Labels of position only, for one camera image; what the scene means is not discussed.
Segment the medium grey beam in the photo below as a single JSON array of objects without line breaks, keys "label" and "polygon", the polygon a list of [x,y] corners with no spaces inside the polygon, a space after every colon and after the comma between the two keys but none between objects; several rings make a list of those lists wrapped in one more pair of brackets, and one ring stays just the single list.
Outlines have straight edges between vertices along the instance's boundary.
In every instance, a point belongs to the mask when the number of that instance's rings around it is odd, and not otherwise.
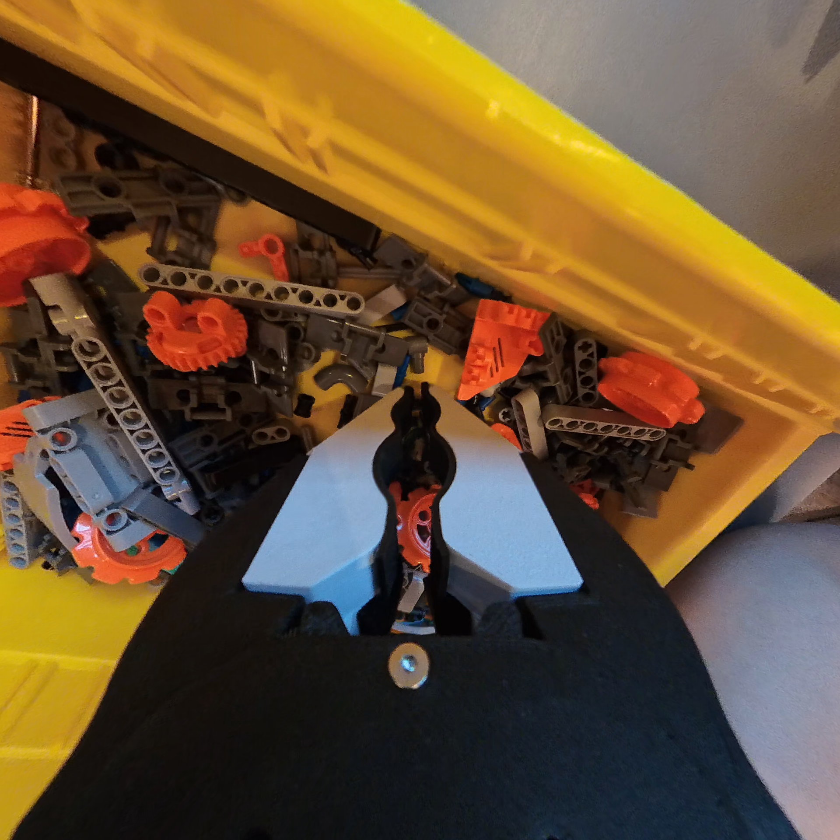
[{"label": "medium grey beam", "polygon": [[665,427],[648,426],[626,413],[602,408],[547,404],[541,412],[550,431],[656,442],[665,438]]}]

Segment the pile of grey building pieces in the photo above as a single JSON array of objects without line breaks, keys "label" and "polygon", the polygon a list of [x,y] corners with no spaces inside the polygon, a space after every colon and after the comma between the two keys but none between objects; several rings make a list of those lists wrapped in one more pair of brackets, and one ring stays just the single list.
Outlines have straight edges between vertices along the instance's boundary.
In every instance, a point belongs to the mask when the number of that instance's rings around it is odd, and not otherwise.
[{"label": "pile of grey building pieces", "polygon": [[[87,233],[103,240],[129,228],[146,229],[151,262],[209,270],[223,198],[241,204],[245,197],[171,162],[141,164],[124,140],[100,142],[94,150],[97,165],[85,165],[82,126],[50,103],[42,113],[35,132],[37,174],[47,175],[45,184],[71,215],[88,220]],[[213,444],[221,444],[223,434],[233,435],[234,465],[243,466],[246,433],[251,448],[272,446],[279,425],[310,416],[316,397],[300,379],[325,353],[334,353],[336,361],[314,374],[312,384],[323,392],[337,385],[346,390],[345,422],[373,402],[374,383],[385,373],[394,374],[394,385],[408,370],[420,375],[430,347],[464,364],[480,301],[513,303],[479,278],[441,272],[399,237],[386,238],[373,268],[363,269],[341,265],[331,237],[299,220],[296,228],[296,241],[282,239],[289,282],[358,293],[364,312],[337,319],[224,301],[245,316],[247,349],[210,369],[177,371],[150,352],[143,308],[161,290],[144,284],[147,291],[141,291],[107,260],[80,278],[132,383],[165,420],[167,446],[182,472],[195,475],[190,482],[207,500],[245,479],[223,477],[227,457],[193,456],[181,427],[209,427],[206,437]],[[668,435],[656,442],[548,430],[541,412],[550,403],[620,410],[597,390],[606,347],[594,334],[549,317],[539,337],[540,356],[528,356],[518,374],[461,402],[480,416],[491,412],[535,454],[545,448],[560,475],[594,508],[610,490],[623,496],[625,512],[656,519],[660,496],[681,469],[694,468],[693,454],[716,454],[742,426],[740,417],[698,399],[706,409],[703,417],[667,428]]]}]

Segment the small orange lever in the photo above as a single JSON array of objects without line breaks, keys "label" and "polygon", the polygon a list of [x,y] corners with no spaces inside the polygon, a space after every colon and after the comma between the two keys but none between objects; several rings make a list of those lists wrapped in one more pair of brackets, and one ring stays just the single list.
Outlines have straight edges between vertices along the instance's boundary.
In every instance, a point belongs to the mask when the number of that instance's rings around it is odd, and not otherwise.
[{"label": "small orange lever", "polygon": [[257,239],[239,243],[238,252],[243,258],[268,260],[274,280],[279,282],[289,281],[286,247],[279,236],[264,234]]}]

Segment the orange bevel gear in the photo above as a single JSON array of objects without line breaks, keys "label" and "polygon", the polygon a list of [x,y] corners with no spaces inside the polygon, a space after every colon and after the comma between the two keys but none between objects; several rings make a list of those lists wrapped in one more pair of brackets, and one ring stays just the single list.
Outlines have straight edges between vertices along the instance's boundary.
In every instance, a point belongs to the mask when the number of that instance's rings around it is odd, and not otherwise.
[{"label": "orange bevel gear", "polygon": [[245,354],[245,316],[218,299],[179,301],[156,291],[143,306],[146,342],[163,364],[181,372],[210,369]]}]

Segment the short grey beam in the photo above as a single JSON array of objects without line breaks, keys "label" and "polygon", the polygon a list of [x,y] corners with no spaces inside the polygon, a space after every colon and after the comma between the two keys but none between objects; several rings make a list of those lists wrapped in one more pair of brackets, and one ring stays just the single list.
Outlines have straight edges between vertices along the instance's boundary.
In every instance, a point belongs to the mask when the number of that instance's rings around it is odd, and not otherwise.
[{"label": "short grey beam", "polygon": [[1,475],[1,509],[7,560],[13,568],[25,570],[36,557],[37,520],[11,469]]}]

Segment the black long bar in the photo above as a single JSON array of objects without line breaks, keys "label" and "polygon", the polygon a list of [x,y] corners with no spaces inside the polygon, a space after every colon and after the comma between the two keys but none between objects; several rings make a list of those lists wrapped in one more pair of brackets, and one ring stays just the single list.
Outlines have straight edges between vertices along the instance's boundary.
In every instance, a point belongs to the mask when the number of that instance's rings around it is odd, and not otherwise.
[{"label": "black long bar", "polygon": [[382,231],[372,222],[5,38],[1,40],[1,79],[57,106],[83,128],[194,170],[316,228],[360,261],[373,259]]}]

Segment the orange spoked sprocket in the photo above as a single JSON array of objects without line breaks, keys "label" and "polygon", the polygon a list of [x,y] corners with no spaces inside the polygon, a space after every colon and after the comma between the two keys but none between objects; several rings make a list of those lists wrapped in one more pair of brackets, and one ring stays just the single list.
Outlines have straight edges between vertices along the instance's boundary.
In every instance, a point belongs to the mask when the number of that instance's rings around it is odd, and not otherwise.
[{"label": "orange spoked sprocket", "polygon": [[105,584],[151,583],[161,572],[175,570],[186,558],[183,541],[163,531],[154,531],[127,549],[117,551],[84,512],[71,533],[78,540],[71,551],[77,566],[92,569],[92,578]]},{"label": "orange spoked sprocket", "polygon": [[399,481],[389,491],[395,501],[397,540],[403,561],[428,574],[431,568],[432,506],[440,485],[418,487],[407,494]]}]

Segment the light grey frame assembly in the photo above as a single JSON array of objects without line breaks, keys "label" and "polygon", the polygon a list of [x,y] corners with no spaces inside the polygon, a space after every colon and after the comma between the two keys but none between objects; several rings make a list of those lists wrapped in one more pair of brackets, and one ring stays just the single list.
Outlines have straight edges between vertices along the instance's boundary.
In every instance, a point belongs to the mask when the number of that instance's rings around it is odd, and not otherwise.
[{"label": "light grey frame assembly", "polygon": [[12,481],[65,549],[81,542],[72,533],[81,513],[117,551],[154,531],[189,547],[202,540],[202,523],[162,494],[182,474],[153,432],[140,425],[138,409],[129,409],[125,433],[96,391],[20,408],[34,435],[14,456]]}]

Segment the grey desk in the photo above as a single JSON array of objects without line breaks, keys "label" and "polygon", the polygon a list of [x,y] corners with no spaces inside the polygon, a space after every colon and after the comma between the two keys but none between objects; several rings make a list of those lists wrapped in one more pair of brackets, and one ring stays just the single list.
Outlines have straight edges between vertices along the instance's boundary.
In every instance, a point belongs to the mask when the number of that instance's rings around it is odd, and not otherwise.
[{"label": "grey desk", "polygon": [[838,2],[414,5],[838,299]]}]

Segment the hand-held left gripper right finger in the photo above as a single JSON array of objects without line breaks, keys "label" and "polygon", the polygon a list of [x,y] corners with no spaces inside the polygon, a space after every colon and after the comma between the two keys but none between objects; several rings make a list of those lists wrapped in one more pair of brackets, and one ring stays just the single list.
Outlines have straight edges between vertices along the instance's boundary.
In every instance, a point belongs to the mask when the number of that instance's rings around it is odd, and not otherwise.
[{"label": "hand-held left gripper right finger", "polygon": [[451,395],[422,385],[433,504],[428,599],[440,635],[468,635],[488,607],[578,592],[584,581],[522,453]]}]

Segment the long light grey beam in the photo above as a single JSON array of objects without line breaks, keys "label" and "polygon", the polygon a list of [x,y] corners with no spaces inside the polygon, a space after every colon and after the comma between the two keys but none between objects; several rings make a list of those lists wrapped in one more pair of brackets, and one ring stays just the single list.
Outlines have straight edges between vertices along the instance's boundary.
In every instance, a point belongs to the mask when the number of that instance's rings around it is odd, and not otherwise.
[{"label": "long light grey beam", "polygon": [[110,344],[97,332],[79,333],[70,349],[164,498],[189,515],[197,514],[200,505],[189,480],[176,464]]}]

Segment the light grey axle connector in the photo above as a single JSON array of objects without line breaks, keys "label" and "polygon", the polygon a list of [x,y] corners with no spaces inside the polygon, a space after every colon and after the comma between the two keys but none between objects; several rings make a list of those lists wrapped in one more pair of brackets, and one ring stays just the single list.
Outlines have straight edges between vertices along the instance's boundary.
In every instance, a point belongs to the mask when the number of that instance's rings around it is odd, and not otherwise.
[{"label": "light grey axle connector", "polygon": [[50,274],[29,283],[60,334],[74,340],[100,337],[97,313],[74,276]]}]

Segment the yellow plastic bin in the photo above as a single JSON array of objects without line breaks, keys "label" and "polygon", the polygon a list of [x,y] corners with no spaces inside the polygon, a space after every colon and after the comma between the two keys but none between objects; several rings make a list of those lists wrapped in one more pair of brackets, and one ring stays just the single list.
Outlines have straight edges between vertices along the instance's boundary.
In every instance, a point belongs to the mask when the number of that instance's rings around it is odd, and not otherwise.
[{"label": "yellow plastic bin", "polygon": [[[487,59],[399,2],[2,2],[2,39],[197,134],[381,229],[371,261],[331,237],[343,266],[373,268],[391,236],[438,270],[479,278],[525,307],[555,311],[613,354],[680,368],[700,399],[742,419],[714,455],[693,455],[658,503],[607,521],[660,583],[673,580],[794,457],[838,428],[838,304],[617,152]],[[270,280],[238,244],[297,240],[297,219],[223,198],[210,271]],[[90,264],[136,281],[151,233],[97,240]],[[96,391],[31,287],[2,314],[2,408]],[[100,336],[127,365],[111,342]],[[335,433],[337,386],[309,417],[236,466],[235,439],[181,427],[193,456],[227,457],[244,478],[199,502],[207,537],[256,500],[281,447]],[[166,445],[165,420],[143,406]],[[176,464],[182,464],[168,447]],[[11,833],[76,747],[136,627],[173,571],[105,584],[38,519],[35,561],[13,568],[2,541],[2,831]]]}]

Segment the orange slotted panel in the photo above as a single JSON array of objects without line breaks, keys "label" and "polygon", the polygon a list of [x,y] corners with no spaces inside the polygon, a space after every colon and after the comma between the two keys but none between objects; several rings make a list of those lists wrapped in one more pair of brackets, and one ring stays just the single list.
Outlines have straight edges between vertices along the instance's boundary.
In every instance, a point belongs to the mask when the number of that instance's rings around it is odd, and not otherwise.
[{"label": "orange slotted panel", "polygon": [[25,452],[29,439],[35,434],[23,410],[59,399],[59,396],[48,395],[28,399],[1,410],[1,472],[14,468],[14,457]]}]

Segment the orange wedge panel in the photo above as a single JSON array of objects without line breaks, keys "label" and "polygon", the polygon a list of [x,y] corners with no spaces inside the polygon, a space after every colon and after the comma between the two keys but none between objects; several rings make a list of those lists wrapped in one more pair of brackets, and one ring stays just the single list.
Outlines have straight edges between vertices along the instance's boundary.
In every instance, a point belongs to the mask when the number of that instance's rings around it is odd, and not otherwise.
[{"label": "orange wedge panel", "polygon": [[504,301],[480,301],[457,399],[468,401],[517,375],[530,355],[540,356],[539,331],[549,314]]}]

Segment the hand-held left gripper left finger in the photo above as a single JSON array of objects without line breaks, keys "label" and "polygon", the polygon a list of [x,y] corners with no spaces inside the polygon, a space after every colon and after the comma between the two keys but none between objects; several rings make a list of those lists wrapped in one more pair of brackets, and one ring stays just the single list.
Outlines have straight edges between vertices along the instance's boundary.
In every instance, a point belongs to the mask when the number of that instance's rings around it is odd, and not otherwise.
[{"label": "hand-held left gripper left finger", "polygon": [[399,445],[410,386],[394,390],[310,453],[245,572],[250,592],[332,604],[350,634],[391,632],[403,579],[394,502],[375,455]]}]

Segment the long dark grey beam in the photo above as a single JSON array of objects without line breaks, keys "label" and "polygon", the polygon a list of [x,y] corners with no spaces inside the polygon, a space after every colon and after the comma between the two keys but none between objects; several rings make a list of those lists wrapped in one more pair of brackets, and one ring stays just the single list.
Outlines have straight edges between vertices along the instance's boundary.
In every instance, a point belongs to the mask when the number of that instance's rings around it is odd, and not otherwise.
[{"label": "long dark grey beam", "polygon": [[351,291],[156,262],[142,265],[138,278],[149,288],[169,291],[183,298],[218,298],[254,309],[315,313],[334,319],[356,319],[365,309],[362,296]]}]

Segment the orange wheel hub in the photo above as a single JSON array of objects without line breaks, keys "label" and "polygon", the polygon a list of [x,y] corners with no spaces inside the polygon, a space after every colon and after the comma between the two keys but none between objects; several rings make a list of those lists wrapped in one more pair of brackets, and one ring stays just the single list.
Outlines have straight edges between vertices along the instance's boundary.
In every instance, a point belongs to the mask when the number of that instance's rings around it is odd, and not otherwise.
[{"label": "orange wheel hub", "polygon": [[648,426],[695,424],[706,409],[699,387],[674,365],[647,353],[627,351],[598,363],[598,392],[622,412]]},{"label": "orange wheel hub", "polygon": [[72,216],[58,195],[3,182],[2,308],[25,302],[25,280],[82,272],[91,258],[87,228],[88,220]]}]

